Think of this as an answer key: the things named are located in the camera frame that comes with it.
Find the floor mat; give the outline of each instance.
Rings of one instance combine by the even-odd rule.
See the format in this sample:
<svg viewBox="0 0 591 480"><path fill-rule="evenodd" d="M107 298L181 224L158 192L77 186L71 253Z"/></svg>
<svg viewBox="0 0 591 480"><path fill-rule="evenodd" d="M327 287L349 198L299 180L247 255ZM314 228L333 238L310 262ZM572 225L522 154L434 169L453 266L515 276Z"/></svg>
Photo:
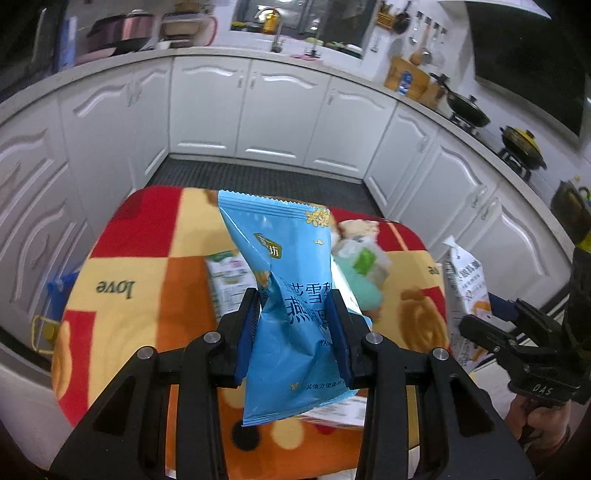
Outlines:
<svg viewBox="0 0 591 480"><path fill-rule="evenodd" d="M148 184L279 196L382 216L365 185L270 168L167 158Z"/></svg>

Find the red and yellow tablecloth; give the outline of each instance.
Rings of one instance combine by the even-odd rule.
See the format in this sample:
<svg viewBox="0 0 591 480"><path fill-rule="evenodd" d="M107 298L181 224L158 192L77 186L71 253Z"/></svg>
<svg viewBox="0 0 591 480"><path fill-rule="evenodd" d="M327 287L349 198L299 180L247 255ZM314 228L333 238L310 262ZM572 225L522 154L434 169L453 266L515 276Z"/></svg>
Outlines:
<svg viewBox="0 0 591 480"><path fill-rule="evenodd" d="M207 190L149 187L130 196L100 236L70 296L53 358L53 389L72 425L139 347L172 350L216 328L203 257L235 248L216 198ZM331 213L336 222L370 218ZM381 222L378 244L392 264L383 305L372 314L375 330L404 348L446 346L441 276L422 242L402 225ZM232 480L309 478L357 464L361 431L299 419L241 429L242 389L222 389L219 399ZM168 420L167 465L174 468L175 391Z"/></svg>

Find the white carton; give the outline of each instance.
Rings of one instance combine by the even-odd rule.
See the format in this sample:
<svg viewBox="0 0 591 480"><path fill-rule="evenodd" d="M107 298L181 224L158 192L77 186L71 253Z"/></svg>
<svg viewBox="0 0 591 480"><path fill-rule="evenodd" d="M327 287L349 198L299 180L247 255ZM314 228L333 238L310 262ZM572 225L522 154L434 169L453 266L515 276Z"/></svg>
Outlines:
<svg viewBox="0 0 591 480"><path fill-rule="evenodd" d="M476 315L490 322L491 302L486 289L482 264L453 237L443 241L448 245L443 260L443 279L446 297L447 331L452 353L457 362L470 373L486 351L462 337L459 325L465 315Z"/></svg>

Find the blue snack bag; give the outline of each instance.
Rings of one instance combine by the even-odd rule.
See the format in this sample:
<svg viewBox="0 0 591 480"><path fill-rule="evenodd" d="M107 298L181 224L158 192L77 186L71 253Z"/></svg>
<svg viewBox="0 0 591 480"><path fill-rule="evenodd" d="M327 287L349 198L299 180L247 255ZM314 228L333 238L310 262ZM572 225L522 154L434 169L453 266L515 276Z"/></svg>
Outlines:
<svg viewBox="0 0 591 480"><path fill-rule="evenodd" d="M224 191L218 205L261 297L243 425L354 395L339 375L324 319L332 288L329 210Z"/></svg>

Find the wok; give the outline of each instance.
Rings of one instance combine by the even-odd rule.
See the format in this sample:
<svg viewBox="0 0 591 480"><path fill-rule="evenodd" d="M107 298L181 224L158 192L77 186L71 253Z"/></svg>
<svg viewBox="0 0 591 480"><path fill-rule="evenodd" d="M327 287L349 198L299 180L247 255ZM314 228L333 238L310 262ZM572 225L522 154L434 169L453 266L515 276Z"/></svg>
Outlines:
<svg viewBox="0 0 591 480"><path fill-rule="evenodd" d="M476 106L476 98L470 95L466 98L459 93L453 92L439 75L431 74L437 83L447 90L447 104L453 112L474 127L484 127L491 122L485 113Z"/></svg>
<svg viewBox="0 0 591 480"><path fill-rule="evenodd" d="M501 128L501 132L503 132L503 143L507 151L519 159L526 168L530 170L536 170L540 167L544 170L547 169L532 132L509 126L505 127L505 129Z"/></svg>

